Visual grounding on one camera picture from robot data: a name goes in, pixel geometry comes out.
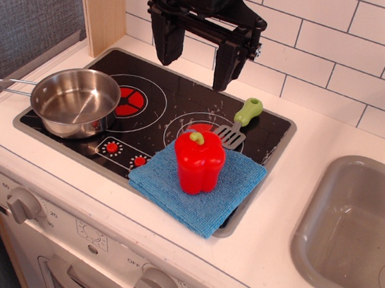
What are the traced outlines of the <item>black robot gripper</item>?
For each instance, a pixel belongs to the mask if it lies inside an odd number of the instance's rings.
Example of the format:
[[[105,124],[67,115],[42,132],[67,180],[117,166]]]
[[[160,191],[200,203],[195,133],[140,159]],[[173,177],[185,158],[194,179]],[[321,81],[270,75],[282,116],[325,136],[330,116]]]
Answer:
[[[267,23],[244,0],[150,0],[149,14],[157,57],[168,66],[183,52],[189,31],[218,45],[213,90],[225,91],[246,60],[259,56]]]

